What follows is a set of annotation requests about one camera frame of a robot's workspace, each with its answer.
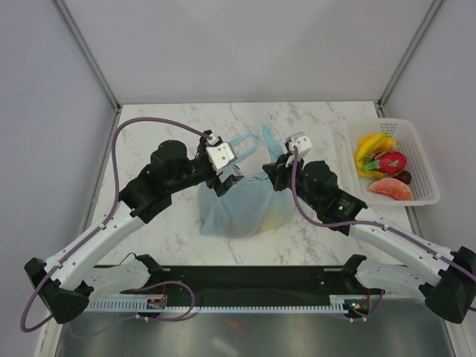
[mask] dragon fruit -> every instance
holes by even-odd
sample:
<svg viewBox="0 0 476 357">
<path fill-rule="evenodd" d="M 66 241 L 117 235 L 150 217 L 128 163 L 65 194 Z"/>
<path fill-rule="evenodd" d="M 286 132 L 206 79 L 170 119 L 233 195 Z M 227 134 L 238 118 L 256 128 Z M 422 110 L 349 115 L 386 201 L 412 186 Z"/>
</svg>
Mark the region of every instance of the dragon fruit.
<svg viewBox="0 0 476 357">
<path fill-rule="evenodd" d="M 401 152 L 384 150 L 375 153 L 370 162 L 362 167 L 362 171 L 377 170 L 380 173 L 393 175 L 404 170 L 407 164 L 407 157 Z"/>
</svg>

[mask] blue plastic bag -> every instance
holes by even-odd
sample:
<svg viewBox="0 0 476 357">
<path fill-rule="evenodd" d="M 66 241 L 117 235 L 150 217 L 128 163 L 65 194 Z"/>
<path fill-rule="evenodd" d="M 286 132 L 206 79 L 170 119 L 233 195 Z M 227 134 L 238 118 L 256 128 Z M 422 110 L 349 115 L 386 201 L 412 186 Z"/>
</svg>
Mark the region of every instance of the blue plastic bag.
<svg viewBox="0 0 476 357">
<path fill-rule="evenodd" d="M 262 130 L 271 162 L 275 162 L 284 153 L 283 149 L 268 126 L 263 124 Z M 256 134 L 246 134 L 230 141 L 231 146 L 237 147 L 247 138 L 254 138 L 253 147 L 239 155 L 232 167 L 223 170 L 221 180 L 229 175 L 242 175 L 237 164 L 256 151 L 261 139 Z M 288 220 L 293 208 L 288 190 L 275 192 L 264 172 L 243 177 L 222 197 L 217 197 L 203 184 L 198 200 L 202 220 L 200 233 L 208 236 L 244 237 L 275 229 Z"/>
</svg>

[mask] red wire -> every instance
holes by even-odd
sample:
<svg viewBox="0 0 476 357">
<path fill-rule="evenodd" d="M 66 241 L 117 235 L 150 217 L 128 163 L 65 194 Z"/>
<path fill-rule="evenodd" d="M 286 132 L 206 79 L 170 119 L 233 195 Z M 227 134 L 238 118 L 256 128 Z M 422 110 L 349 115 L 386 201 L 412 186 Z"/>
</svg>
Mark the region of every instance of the red wire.
<svg viewBox="0 0 476 357">
<path fill-rule="evenodd" d="M 367 297 L 365 298 L 364 303 L 366 303 L 370 300 L 371 295 L 372 295 L 372 293 L 370 292 L 370 289 L 367 289 Z"/>
</svg>

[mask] cable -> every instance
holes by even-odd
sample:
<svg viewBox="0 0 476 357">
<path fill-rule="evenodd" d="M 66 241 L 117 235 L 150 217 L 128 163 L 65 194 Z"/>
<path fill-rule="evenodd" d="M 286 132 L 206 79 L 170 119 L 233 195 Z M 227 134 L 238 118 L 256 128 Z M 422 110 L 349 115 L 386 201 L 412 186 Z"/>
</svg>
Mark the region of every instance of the cable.
<svg viewBox="0 0 476 357">
<path fill-rule="evenodd" d="M 299 211 L 301 216 L 307 222 L 311 223 L 312 225 L 315 225 L 317 227 L 322 227 L 322 228 L 337 228 L 337 227 L 343 227 L 345 225 L 371 225 L 371 226 L 377 227 L 377 228 L 382 228 L 382 229 L 385 228 L 385 225 L 383 225 L 382 223 L 377 223 L 377 222 L 372 222 L 372 221 L 346 221 L 346 222 L 338 222 L 338 223 L 321 223 L 321 222 L 317 222 L 317 221 L 313 220 L 311 217 L 309 217 L 306 214 L 306 212 L 304 212 L 303 208 L 300 206 L 300 203 L 299 203 L 299 200 L 298 200 L 298 195 L 297 195 L 297 192 L 296 192 L 296 173 L 298 171 L 298 169 L 297 169 L 298 168 L 298 163 L 297 162 L 298 162 L 299 151 L 298 151 L 298 148 L 296 146 L 294 146 L 294 149 L 295 149 L 295 152 L 294 152 L 295 158 L 294 158 L 294 161 L 292 163 L 292 175 L 291 175 L 292 198 L 295 201 L 297 210 Z M 398 229 L 395 229 L 393 227 L 388 227 L 386 229 L 387 229 L 387 231 L 390 231 L 390 232 L 392 232 L 392 233 L 394 233 L 398 236 L 401 236 L 401 238 L 404 238 L 407 241 L 412 242 L 414 245 L 420 247 L 424 251 L 427 251 L 429 254 L 433 255 L 437 259 L 440 259 L 441 261 L 448 264 L 449 266 L 457 269 L 459 272 L 465 274 L 469 279 L 473 280 L 476 283 L 476 275 L 473 275 L 472 273 L 470 273 L 469 271 L 467 271 L 463 267 L 461 267 L 458 264 L 452 262 L 450 259 L 448 259 L 446 257 L 442 257 L 436 251 L 429 248 L 427 245 L 417 241 L 413 237 L 410 237 L 408 234 L 405 234 L 405 233 L 403 233 L 403 232 L 401 232 Z M 474 308 L 474 307 L 469 307 L 469 310 L 476 312 L 476 308 Z"/>
<path fill-rule="evenodd" d="M 162 299 L 161 301 L 167 301 L 167 285 L 162 286 Z"/>
<path fill-rule="evenodd" d="M 149 321 L 149 320 L 151 320 L 151 321 L 180 321 L 180 320 L 183 320 L 192 312 L 193 308 L 195 307 L 195 294 L 193 293 L 192 289 L 187 284 L 185 284 L 181 281 L 170 280 L 170 281 L 164 281 L 162 283 L 157 283 L 157 284 L 154 284 L 154 285 L 151 285 L 151 286 L 145 286 L 145 287 L 139 288 L 139 289 L 131 289 L 131 291 L 132 292 L 144 292 L 146 290 L 154 289 L 158 286 L 166 286 L 168 284 L 183 286 L 190 293 L 190 297 L 191 297 L 191 300 L 192 300 L 190 302 L 190 307 L 188 308 L 188 310 L 186 312 L 184 312 L 183 314 L 181 314 L 179 316 L 176 316 L 174 318 L 144 318 L 140 315 L 127 316 L 125 318 L 121 318 L 120 320 L 115 321 L 110 326 L 107 326 L 103 329 L 100 329 L 99 331 L 96 331 L 96 332 L 92 333 L 91 335 L 79 335 L 79 334 L 75 333 L 72 330 L 72 328 L 69 326 L 69 324 L 66 324 L 66 328 L 68 329 L 69 333 L 71 333 L 71 336 L 73 336 L 74 338 L 76 338 L 78 340 L 83 340 L 84 341 L 84 340 L 88 340 L 90 338 L 94 338 L 94 337 L 96 337 L 96 336 L 98 336 L 101 333 L 104 333 L 106 331 L 109 331 L 110 329 L 113 329 L 114 327 L 122 324 L 123 322 L 134 320 L 134 319 L 137 319 L 137 318 L 143 318 L 145 321 Z"/>
<path fill-rule="evenodd" d="M 367 297 L 365 298 L 364 303 L 368 302 L 371 296 L 372 296 L 372 292 L 370 291 L 369 288 L 367 288 Z"/>
<path fill-rule="evenodd" d="M 347 320 L 349 322 L 362 322 L 362 321 L 365 322 L 365 321 L 368 320 L 368 318 L 375 315 L 375 313 L 377 312 L 379 307 L 382 305 L 382 300 L 383 300 L 383 297 L 384 297 L 384 293 L 385 293 L 385 290 L 380 290 L 379 299 L 377 300 L 377 304 L 375 305 L 375 307 L 373 309 L 371 309 L 368 314 L 366 314 L 365 316 L 362 316 L 361 318 L 346 318 L 346 317 L 340 316 L 340 315 L 333 315 L 333 317 L 340 318 L 341 320 Z"/>
<path fill-rule="evenodd" d="M 112 203 L 111 210 L 107 214 L 106 218 L 103 220 L 103 225 L 106 225 L 109 220 L 114 216 L 114 213 L 116 209 L 118 208 L 119 204 L 119 173 L 118 173 L 118 160 L 117 160 L 117 150 L 116 150 L 116 145 L 118 141 L 118 136 L 119 133 L 124 129 L 126 126 L 134 124 L 134 123 L 139 123 L 139 122 L 152 122 L 152 123 L 165 123 L 165 124 L 170 124 L 174 126 L 178 126 L 182 129 L 188 130 L 189 132 L 192 132 L 194 134 L 197 134 L 207 140 L 210 140 L 212 137 L 200 132 L 194 128 L 191 128 L 188 125 L 185 125 L 183 123 L 179 123 L 174 120 L 170 119 L 163 119 L 163 118 L 154 118 L 154 117 L 142 117 L 142 118 L 133 118 L 130 120 L 127 120 L 123 122 L 118 128 L 114 131 L 114 135 L 112 136 L 112 144 L 111 144 L 111 157 L 112 157 L 112 171 L 114 174 L 114 188 L 115 188 L 115 194 L 114 194 L 114 201 Z M 39 329 L 41 326 L 46 324 L 50 319 L 53 318 L 52 315 L 48 316 L 45 320 L 40 322 L 39 324 L 33 326 L 33 327 L 27 327 L 26 326 L 26 320 L 28 313 L 30 312 L 31 306 L 33 305 L 33 302 L 35 301 L 36 296 L 38 296 L 39 292 L 42 290 L 43 286 L 46 284 L 48 279 L 58 270 L 58 268 L 66 261 L 68 258 L 73 255 L 74 253 L 77 252 L 78 249 L 80 249 L 83 245 L 85 245 L 92 237 L 94 237 L 95 234 L 97 234 L 100 231 L 100 227 L 96 227 L 91 231 L 90 234 L 88 234 L 86 237 L 84 237 L 79 243 L 77 243 L 68 253 L 66 253 L 59 261 L 58 263 L 51 268 L 51 270 L 41 279 L 39 282 L 38 286 L 34 289 L 33 294 L 30 296 L 28 299 L 28 302 L 26 304 L 25 309 L 23 310 L 22 316 L 20 318 L 20 329 L 23 332 L 33 332 L 37 329 Z"/>
<path fill-rule="evenodd" d="M 364 303 L 366 303 L 366 302 L 369 303 L 369 312 L 371 312 L 371 311 L 372 311 L 372 302 L 371 302 L 370 299 L 369 299 L 368 301 L 365 301 Z M 365 316 L 365 317 L 367 317 L 367 315 L 369 315 L 369 312 L 368 312 L 367 314 L 362 314 L 361 312 L 357 311 L 355 307 L 354 307 L 352 310 L 353 310 L 357 315 L 360 315 L 360 316 Z"/>
<path fill-rule="evenodd" d="M 122 259 L 122 260 L 119 262 L 118 265 L 120 266 L 122 263 L 124 263 L 124 260 L 126 260 L 129 255 L 133 255 L 134 258 L 137 259 L 137 254 L 130 252 L 130 253 L 128 253 L 128 254 L 124 257 L 124 259 Z"/>
</svg>

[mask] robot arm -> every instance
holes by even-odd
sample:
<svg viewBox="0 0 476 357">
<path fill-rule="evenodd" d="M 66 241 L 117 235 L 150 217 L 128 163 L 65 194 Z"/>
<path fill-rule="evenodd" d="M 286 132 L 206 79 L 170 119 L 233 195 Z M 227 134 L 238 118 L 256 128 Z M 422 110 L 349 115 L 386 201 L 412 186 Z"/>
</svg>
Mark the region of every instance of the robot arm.
<svg viewBox="0 0 476 357">
<path fill-rule="evenodd" d="M 304 166 L 303 157 L 312 148 L 304 134 L 293 135 L 286 147 L 288 152 L 276 163 L 263 166 L 275 190 L 292 188 L 291 163 L 295 158 L 292 148 L 297 147 L 295 192 L 316 212 L 324 226 L 368 242 L 406 265 L 386 265 L 354 255 L 342 268 L 342 274 L 348 274 L 352 277 L 350 280 L 356 278 L 369 289 L 386 289 L 424 301 L 431 311 L 450 322 L 460 323 L 464 319 L 476 296 L 476 286 L 440 258 L 445 257 L 467 271 L 475 272 L 476 254 L 464 247 L 454 252 L 402 228 L 396 230 L 363 201 L 338 188 L 337 176 L 324 161 L 312 161 Z M 154 276 L 161 275 L 162 269 L 147 255 L 111 268 L 94 266 L 122 239 L 169 207 L 173 193 L 205 182 L 217 196 L 225 194 L 241 179 L 239 176 L 229 176 L 224 181 L 219 178 L 222 169 L 235 159 L 234 151 L 221 138 L 201 138 L 192 160 L 187 158 L 183 143 L 165 141 L 151 155 L 150 164 L 120 192 L 118 205 L 107 224 L 102 220 L 94 223 L 74 242 L 45 261 L 30 260 L 25 271 L 55 320 L 64 324 L 76 318 L 90 300 L 154 283 Z M 355 221 L 367 224 L 355 225 Z M 77 249 L 77 243 L 95 231 L 91 239 Z M 413 242 L 396 231 L 403 232 Z M 435 254 L 422 248 L 425 246 Z M 66 254 L 71 254 L 67 260 L 63 259 Z"/>
<path fill-rule="evenodd" d="M 311 161 L 304 166 L 303 157 L 311 147 L 309 138 L 298 133 L 286 140 L 286 154 L 276 163 L 263 165 L 274 189 L 294 188 L 323 224 L 316 224 L 301 212 L 308 222 L 367 242 L 406 265 L 387 265 L 354 255 L 343 267 L 345 273 L 355 276 L 369 289 L 387 289 L 419 299 L 440 317 L 461 323 L 476 296 L 476 285 L 440 258 L 475 272 L 476 254 L 464 247 L 455 252 L 396 228 L 363 201 L 341 190 L 337 175 L 324 161 Z M 293 187 L 291 163 L 295 160 L 295 151 L 298 163 Z"/>
<path fill-rule="evenodd" d="M 182 142 L 168 140 L 160 144 L 152 153 L 150 164 L 120 192 L 115 212 L 106 224 L 100 219 L 47 260 L 33 258 L 25 265 L 35 287 L 53 271 L 39 296 L 58 323 L 76 318 L 91 300 L 145 286 L 151 275 L 161 270 L 147 255 L 111 268 L 94 266 L 124 238 L 169 207 L 173 193 L 205 182 L 217 196 L 222 196 L 241 179 L 229 176 L 220 180 L 222 169 L 235 161 L 236 155 L 228 143 L 213 137 L 211 131 L 205 134 L 212 139 L 200 139 L 192 160 L 187 158 L 187 147 Z M 97 233 L 91 239 L 61 263 L 66 254 L 94 231 Z"/>
</svg>

